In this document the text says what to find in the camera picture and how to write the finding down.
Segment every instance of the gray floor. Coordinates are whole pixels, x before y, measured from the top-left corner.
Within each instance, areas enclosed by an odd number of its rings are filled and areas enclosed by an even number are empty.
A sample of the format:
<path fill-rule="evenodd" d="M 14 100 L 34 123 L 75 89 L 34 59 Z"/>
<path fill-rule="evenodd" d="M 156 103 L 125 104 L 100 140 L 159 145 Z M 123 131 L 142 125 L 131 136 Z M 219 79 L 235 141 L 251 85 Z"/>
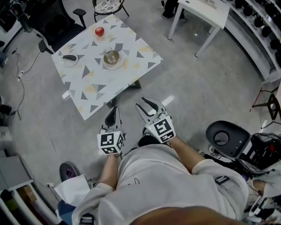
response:
<path fill-rule="evenodd" d="M 91 0 L 63 0 L 66 10 L 87 11 L 87 26 L 94 23 Z M 167 39 L 172 20 L 161 18 L 161 0 L 126 0 L 124 11 L 116 14 L 138 33 L 164 62 L 140 79 L 141 90 L 120 94 L 123 127 L 127 133 L 125 150 L 140 139 L 144 123 L 135 109 L 142 96 L 161 101 L 174 100 L 166 108 L 173 118 L 177 134 L 194 147 L 206 149 L 205 130 L 216 120 L 234 122 L 250 133 L 262 124 L 260 110 L 249 112 L 262 80 L 247 54 L 231 35 L 221 30 L 202 57 L 194 57 L 208 36 L 210 25 L 186 14 L 188 21 L 178 24 L 173 40 Z M 39 38 L 21 32 L 9 47 L 20 53 L 20 70 L 26 71 L 38 53 Z M 22 86 L 16 78 L 16 56 L 9 54 L 0 93 L 16 108 L 22 98 Z M 25 98 L 20 107 L 22 120 L 15 115 L 9 125 L 15 151 L 25 160 L 31 173 L 43 185 L 59 181 L 59 165 L 72 161 L 90 178 L 100 174 L 105 157 L 98 154 L 96 134 L 108 111 L 105 106 L 84 121 L 72 100 L 64 101 L 66 91 L 49 54 L 41 53 L 32 70 L 22 78 Z M 47 188 L 37 184 L 53 206 L 56 201 Z"/>

